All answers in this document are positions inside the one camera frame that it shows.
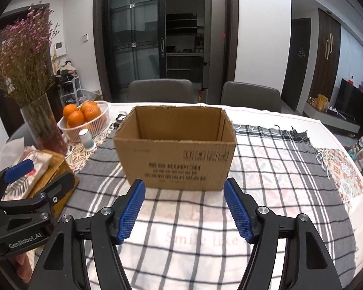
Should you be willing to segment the person's left hand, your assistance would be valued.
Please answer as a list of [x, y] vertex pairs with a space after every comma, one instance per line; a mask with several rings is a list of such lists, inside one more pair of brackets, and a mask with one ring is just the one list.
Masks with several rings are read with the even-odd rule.
[[26, 253], [16, 255], [14, 259], [17, 275], [23, 282], [30, 282], [35, 268], [35, 250], [30, 250]]

